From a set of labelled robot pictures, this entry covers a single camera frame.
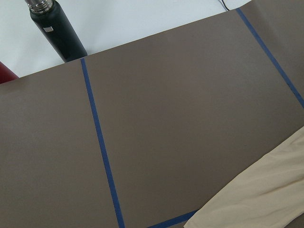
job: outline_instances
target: bottle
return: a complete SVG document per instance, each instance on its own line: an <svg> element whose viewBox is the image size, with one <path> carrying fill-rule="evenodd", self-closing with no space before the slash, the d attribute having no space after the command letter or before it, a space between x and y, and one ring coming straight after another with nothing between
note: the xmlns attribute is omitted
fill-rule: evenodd
<svg viewBox="0 0 304 228"><path fill-rule="evenodd" d="M55 0L25 0L30 17L64 62L87 56L72 25Z"/></svg>

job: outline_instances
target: blue tape strip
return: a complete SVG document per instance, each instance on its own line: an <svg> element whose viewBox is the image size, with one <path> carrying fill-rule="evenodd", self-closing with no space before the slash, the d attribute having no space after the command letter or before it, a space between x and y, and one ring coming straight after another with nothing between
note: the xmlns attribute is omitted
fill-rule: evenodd
<svg viewBox="0 0 304 228"><path fill-rule="evenodd" d="M171 218L167 221L158 223L158 224L150 226L148 228L167 228L167 227L176 225L178 223L189 220L197 211L198 210L195 210L195 211L189 212L187 214L184 214L184 215L181 215L181 216L178 216L178 217L175 217L175 218Z"/></svg>
<svg viewBox="0 0 304 228"><path fill-rule="evenodd" d="M90 101L90 105L91 105L92 115L93 115L96 133L97 133L97 137L98 137L98 141L99 141L99 147L100 147L101 155L102 155L102 158L104 161L105 173L108 178L108 183L109 183L110 192L112 195L112 201L113 201L114 208L115 208L118 226L119 226L119 228L124 228L125 226L124 226L123 215L122 215L119 201L118 201L118 196L117 196L117 192L116 192L116 188L115 188L115 184L114 184L114 180L113 180L113 176L112 176L110 162L108 159L108 155L106 153L104 137L103 137L103 134L101 131L100 123L99 123L97 109L96 109L93 92L92 92L92 88L91 88L91 84L90 84L90 79L89 79L89 75L87 73L86 62L85 62L84 58L80 59L80 61L81 61L82 71L83 71L83 74L85 77L87 95L89 97L89 101Z"/></svg>
<svg viewBox="0 0 304 228"><path fill-rule="evenodd" d="M249 22L249 20L246 18L246 16L242 12L242 10L240 8L237 8L236 10L237 10L237 13L239 14L239 16L242 18L243 22L247 25L247 27L250 30L250 32L252 33L252 35L255 37L255 39L257 40L257 42L261 46L261 48L264 50L264 52L266 53L266 55L268 56L268 58L271 60L271 62L276 67L276 69L278 70L278 72L280 73L280 75L282 76L282 78L285 80L285 82L287 83L287 85L289 86L289 88L291 89L291 91L294 93L295 97L298 99L298 101L300 102L301 106L304 108L304 100L303 100L303 98L301 97L301 95L299 94L299 92L297 91L297 89L295 88L294 84L288 78L288 76L285 73L285 71L281 68L281 66L278 63L278 61L276 60L276 58L272 55L272 53L270 52L270 50L267 48L267 46L265 45L265 43L263 42L263 40L261 39L261 37L259 36L259 34L257 33L257 31L253 28L253 26L251 25L251 23Z"/></svg>

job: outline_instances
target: white background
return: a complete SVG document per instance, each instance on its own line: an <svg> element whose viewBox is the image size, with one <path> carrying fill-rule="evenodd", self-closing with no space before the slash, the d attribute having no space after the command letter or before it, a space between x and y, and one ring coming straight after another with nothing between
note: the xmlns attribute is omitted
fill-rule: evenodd
<svg viewBox="0 0 304 228"><path fill-rule="evenodd" d="M249 1L225 3L234 9ZM89 55L225 12L219 0L58 2ZM24 0L0 0L0 61L19 77L63 64L28 10Z"/></svg>

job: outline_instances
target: white surface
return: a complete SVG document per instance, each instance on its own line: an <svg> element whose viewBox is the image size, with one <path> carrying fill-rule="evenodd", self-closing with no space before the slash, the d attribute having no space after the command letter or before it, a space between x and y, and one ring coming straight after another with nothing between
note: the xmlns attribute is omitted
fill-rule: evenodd
<svg viewBox="0 0 304 228"><path fill-rule="evenodd" d="M58 0L88 54L224 12L219 0ZM234 9L249 0L225 0ZM0 61L19 77L63 61L24 0L0 0Z"/></svg>
<svg viewBox="0 0 304 228"><path fill-rule="evenodd" d="M284 228L304 212L304 127L240 173L185 228Z"/></svg>

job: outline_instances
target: metal bottle cap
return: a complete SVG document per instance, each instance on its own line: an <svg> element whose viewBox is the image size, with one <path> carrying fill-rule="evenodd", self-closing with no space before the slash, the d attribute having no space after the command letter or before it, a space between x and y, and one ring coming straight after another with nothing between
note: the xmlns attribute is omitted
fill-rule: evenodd
<svg viewBox="0 0 304 228"><path fill-rule="evenodd" d="M53 0L25 0L33 13L42 14L53 6Z"/></svg>

